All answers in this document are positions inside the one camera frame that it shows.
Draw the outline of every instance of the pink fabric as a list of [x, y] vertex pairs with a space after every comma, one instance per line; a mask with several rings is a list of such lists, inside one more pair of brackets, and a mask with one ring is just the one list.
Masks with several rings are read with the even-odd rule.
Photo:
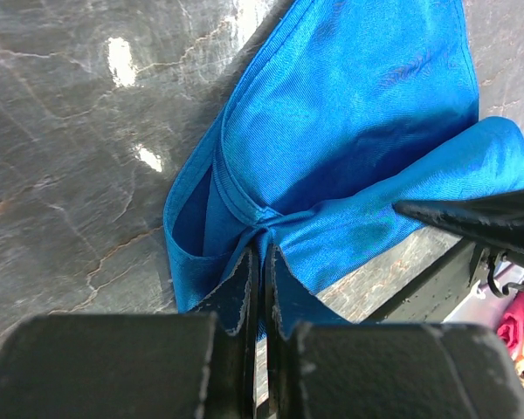
[[500, 320], [497, 335], [507, 344], [513, 361], [516, 360], [524, 344], [524, 292], [518, 292]]

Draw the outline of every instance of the blue fabric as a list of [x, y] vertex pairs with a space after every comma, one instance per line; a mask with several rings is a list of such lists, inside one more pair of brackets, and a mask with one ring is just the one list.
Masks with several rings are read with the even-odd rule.
[[296, 1], [169, 193], [179, 311], [253, 239], [316, 293], [422, 227], [392, 203], [523, 188], [521, 132], [478, 96], [459, 0]]

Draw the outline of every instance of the blue garment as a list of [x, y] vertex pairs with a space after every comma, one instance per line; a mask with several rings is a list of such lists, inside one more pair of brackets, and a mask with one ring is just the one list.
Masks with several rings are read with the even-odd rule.
[[392, 203], [523, 188], [520, 130], [477, 121], [459, 0], [297, 0], [169, 193], [179, 311], [252, 240], [317, 293], [422, 227]]

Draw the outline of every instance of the fabric fold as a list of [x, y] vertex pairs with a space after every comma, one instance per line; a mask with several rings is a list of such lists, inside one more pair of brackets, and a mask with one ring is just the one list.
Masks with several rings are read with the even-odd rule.
[[392, 203], [523, 188], [520, 130], [477, 120], [460, 1], [297, 0], [169, 193], [179, 311], [252, 241], [318, 292], [422, 226]]

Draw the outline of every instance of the marble tabletop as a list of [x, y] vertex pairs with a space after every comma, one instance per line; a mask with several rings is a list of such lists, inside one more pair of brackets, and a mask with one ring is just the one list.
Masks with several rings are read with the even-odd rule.
[[[291, 1], [0, 0], [0, 345], [37, 314], [175, 311], [165, 197]], [[481, 114], [524, 133], [524, 0], [465, 10]], [[421, 230], [321, 298], [362, 319], [456, 240]]]

